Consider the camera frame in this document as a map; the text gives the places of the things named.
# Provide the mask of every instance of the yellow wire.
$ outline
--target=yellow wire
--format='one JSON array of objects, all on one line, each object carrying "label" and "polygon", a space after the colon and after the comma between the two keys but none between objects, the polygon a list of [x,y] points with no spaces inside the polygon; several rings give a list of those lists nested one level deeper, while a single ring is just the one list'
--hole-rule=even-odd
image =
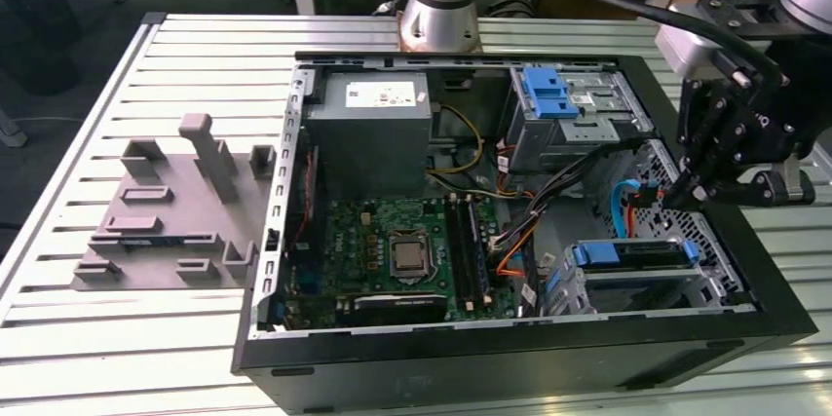
[{"label": "yellow wire", "polygon": [[428,172],[428,174],[458,174],[460,172],[466,172],[467,170],[478,166],[478,163],[480,163],[480,159],[483,158],[483,153],[486,151],[483,147],[483,138],[480,137],[480,132],[478,131],[476,126],[468,120],[468,118],[462,114],[462,112],[459,112],[451,106],[444,105],[444,104],[442,105],[442,109],[447,109],[448,111],[451,111],[456,115],[456,117],[459,117],[459,120],[466,123],[466,125],[468,126],[468,129],[471,129],[471,132],[474,132],[474,135],[478,137],[478,154],[475,155],[471,163],[468,163],[464,166],[460,166],[459,168],[443,168],[439,170],[426,170],[426,171]]}]

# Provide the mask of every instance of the chip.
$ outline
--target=chip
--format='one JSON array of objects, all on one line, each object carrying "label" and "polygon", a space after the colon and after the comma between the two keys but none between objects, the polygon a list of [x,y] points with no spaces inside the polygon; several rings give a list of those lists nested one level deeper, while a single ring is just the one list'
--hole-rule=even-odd
[{"label": "chip", "polygon": [[419,243],[399,243],[394,245],[392,261],[396,270],[419,270],[423,268],[423,249]]},{"label": "chip", "polygon": [[415,284],[431,272],[431,244],[424,230],[398,230],[390,236],[390,275]]}]

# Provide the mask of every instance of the floor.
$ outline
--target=floor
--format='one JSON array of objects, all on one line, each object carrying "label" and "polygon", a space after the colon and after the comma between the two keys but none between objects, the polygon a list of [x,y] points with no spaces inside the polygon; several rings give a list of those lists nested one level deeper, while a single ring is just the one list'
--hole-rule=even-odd
[{"label": "floor", "polygon": [[[318,0],[340,5],[339,1]],[[122,58],[146,12],[200,14],[294,14],[294,0],[70,0],[83,38],[71,46],[80,81],[60,95],[28,95],[0,72],[0,104],[12,119],[63,117],[83,120]],[[24,148],[0,145],[0,224],[23,224],[79,130],[80,122],[20,121]],[[16,232],[0,229],[0,259]]]}]

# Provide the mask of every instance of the orange wire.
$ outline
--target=orange wire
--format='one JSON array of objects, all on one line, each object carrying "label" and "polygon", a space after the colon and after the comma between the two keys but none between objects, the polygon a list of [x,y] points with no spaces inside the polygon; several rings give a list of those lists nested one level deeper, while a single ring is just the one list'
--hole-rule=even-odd
[{"label": "orange wire", "polygon": [[518,272],[516,270],[504,270],[504,268],[506,268],[506,265],[508,264],[508,259],[511,258],[511,256],[515,254],[515,252],[523,246],[523,244],[526,244],[526,242],[530,240],[530,237],[532,236],[532,233],[535,232],[535,228],[538,228],[538,223],[535,223],[535,226],[532,226],[532,228],[526,232],[526,234],[520,238],[520,241],[518,241],[518,244],[515,244],[515,247],[511,248],[511,250],[503,257],[503,261],[499,262],[499,265],[496,266],[498,275],[526,277],[526,274],[523,272]]}]

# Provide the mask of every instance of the blue plastic latch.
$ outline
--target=blue plastic latch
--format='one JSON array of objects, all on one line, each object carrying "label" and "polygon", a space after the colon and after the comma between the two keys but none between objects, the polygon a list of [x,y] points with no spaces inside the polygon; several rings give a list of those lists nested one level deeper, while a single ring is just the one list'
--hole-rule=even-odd
[{"label": "blue plastic latch", "polygon": [[590,257],[590,264],[610,264],[610,263],[620,263],[619,253],[615,251],[615,246],[612,243],[595,243],[595,244],[583,244],[580,248],[587,253]]},{"label": "blue plastic latch", "polygon": [[535,114],[543,119],[575,119],[580,115],[568,97],[568,87],[554,68],[523,69],[526,91],[535,102]]},{"label": "blue plastic latch", "polygon": [[583,267],[584,265],[590,263],[583,247],[580,246],[572,247],[572,255],[575,255],[575,263],[578,263],[579,267]]},{"label": "blue plastic latch", "polygon": [[686,241],[682,243],[682,249],[686,250],[688,255],[688,263],[694,265],[700,261],[700,246],[694,241]]},{"label": "blue plastic latch", "polygon": [[555,272],[555,274],[548,277],[548,282],[546,282],[546,294],[550,294],[555,289],[558,284],[560,283],[560,272]]}]

